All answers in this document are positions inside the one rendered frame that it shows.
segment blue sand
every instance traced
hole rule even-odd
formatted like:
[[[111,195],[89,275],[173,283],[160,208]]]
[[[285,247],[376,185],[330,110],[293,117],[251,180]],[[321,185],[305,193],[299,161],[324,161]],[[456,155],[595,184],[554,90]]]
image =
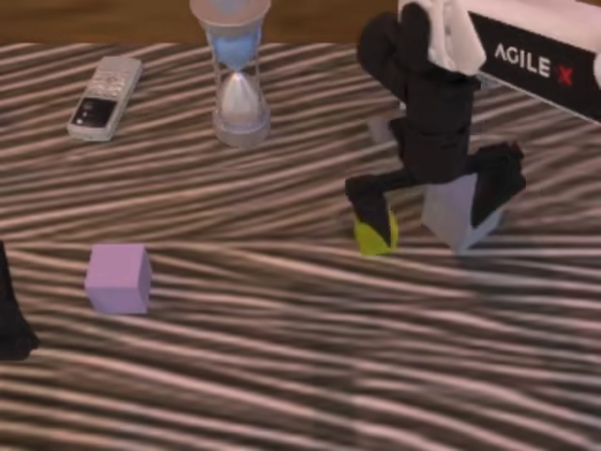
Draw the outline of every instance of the blue sand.
[[[235,38],[220,38],[208,33],[217,60],[231,70],[242,70],[254,59],[261,40],[261,30],[256,29]]]

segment purple cube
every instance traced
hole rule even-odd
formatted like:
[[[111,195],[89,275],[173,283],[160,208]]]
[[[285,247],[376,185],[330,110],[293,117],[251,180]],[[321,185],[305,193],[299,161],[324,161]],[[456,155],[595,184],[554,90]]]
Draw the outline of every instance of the purple cube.
[[[145,314],[151,278],[150,260],[143,244],[94,244],[85,292],[101,313]]]

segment hourglass top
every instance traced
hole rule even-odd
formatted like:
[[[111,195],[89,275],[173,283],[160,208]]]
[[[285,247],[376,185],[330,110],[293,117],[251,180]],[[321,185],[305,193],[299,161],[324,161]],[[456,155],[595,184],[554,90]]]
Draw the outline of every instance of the hourglass top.
[[[239,33],[239,28],[248,25],[254,27],[270,6],[271,0],[190,0],[190,9],[200,23],[220,35]]]

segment wooden surface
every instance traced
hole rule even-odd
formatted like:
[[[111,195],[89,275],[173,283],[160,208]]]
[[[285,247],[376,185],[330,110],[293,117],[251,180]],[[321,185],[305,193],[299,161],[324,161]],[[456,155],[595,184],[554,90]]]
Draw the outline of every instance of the wooden surface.
[[[5,0],[0,42],[180,42],[204,33],[189,0]],[[396,0],[272,0],[267,42],[353,43],[369,18],[396,10]],[[601,0],[586,3],[601,5]]]
[[[65,122],[98,59],[146,63],[115,141]],[[270,45],[273,135],[210,128],[196,46],[0,48],[0,236],[43,346],[0,365],[2,451],[594,451],[601,443],[601,131],[505,89],[477,142],[518,138],[529,188],[454,257],[391,196],[401,249],[363,258],[344,177],[394,167],[389,94],[352,46]],[[147,317],[96,314],[90,246],[137,241]]]

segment cube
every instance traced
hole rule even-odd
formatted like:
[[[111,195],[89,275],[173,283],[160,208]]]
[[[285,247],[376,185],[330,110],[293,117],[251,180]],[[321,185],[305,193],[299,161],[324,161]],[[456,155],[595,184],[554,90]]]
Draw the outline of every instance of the cube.
[[[493,212],[478,227],[471,226],[471,204],[478,176],[472,174],[450,183],[425,189],[422,223],[456,253],[467,251],[490,234],[501,221],[502,211]]]
[[[85,292],[101,313],[145,314],[151,278],[143,244],[95,244],[85,276]]]

